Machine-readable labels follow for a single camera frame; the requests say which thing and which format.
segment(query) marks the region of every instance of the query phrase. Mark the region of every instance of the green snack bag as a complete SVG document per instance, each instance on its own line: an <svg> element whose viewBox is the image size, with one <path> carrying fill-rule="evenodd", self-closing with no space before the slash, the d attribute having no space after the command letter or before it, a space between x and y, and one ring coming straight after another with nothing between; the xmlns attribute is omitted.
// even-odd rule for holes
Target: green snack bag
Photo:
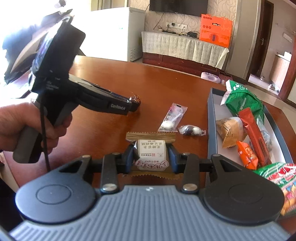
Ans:
<svg viewBox="0 0 296 241"><path fill-rule="evenodd" d="M257 96L243 85L232 80L226 82L226 89L221 105L226 104L234 116L237 116L239 111L250 107L255 119L260 116L264 123L263 105Z"/></svg>

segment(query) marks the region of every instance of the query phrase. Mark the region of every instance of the blue gripper pad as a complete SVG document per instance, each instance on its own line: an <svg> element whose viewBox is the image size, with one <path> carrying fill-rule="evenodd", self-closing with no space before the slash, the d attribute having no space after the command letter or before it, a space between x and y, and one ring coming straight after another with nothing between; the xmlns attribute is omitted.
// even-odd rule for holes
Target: blue gripper pad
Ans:
<svg viewBox="0 0 296 241"><path fill-rule="evenodd" d="M237 226L210 214L198 196L175 186L125 186L103 196L83 217L61 225L24 221L11 235L17 241L256 241L287 240L275 222Z"/></svg>

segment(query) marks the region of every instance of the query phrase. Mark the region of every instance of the white refrigerator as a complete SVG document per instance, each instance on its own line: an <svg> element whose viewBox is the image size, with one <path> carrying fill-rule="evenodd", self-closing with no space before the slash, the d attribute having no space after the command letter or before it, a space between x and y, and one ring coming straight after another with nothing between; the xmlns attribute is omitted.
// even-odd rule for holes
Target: white refrigerator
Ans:
<svg viewBox="0 0 296 241"><path fill-rule="evenodd" d="M86 34L86 56L134 61L142 57L144 21L144 10L118 7L75 15L72 25Z"/></svg>

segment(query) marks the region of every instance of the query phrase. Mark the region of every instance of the door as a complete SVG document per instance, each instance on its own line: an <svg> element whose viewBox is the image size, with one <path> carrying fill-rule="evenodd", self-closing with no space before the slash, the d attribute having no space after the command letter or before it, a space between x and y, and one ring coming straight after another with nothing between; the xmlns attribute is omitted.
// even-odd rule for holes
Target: door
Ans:
<svg viewBox="0 0 296 241"><path fill-rule="evenodd" d="M258 35L247 80L250 74L256 75L257 77L261 75L269 45L273 16L274 4L267 0L262 1Z"/></svg>

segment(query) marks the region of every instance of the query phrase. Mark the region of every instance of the black circular pad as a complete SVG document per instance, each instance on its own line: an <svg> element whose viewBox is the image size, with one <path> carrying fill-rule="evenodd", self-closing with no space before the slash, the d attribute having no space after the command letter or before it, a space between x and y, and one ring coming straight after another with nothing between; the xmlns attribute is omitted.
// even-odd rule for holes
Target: black circular pad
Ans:
<svg viewBox="0 0 296 241"><path fill-rule="evenodd" d="M53 170L24 186L15 203L27 219L43 224L59 224L75 220L94 205L94 189L76 173Z"/></svg>
<svg viewBox="0 0 296 241"><path fill-rule="evenodd" d="M237 225L258 225L278 218L284 204L281 189L250 170L224 172L201 195L217 217Z"/></svg>
<svg viewBox="0 0 296 241"><path fill-rule="evenodd" d="M40 188L37 199L44 204L56 205L67 201L71 197L71 189L63 185L48 185Z"/></svg>

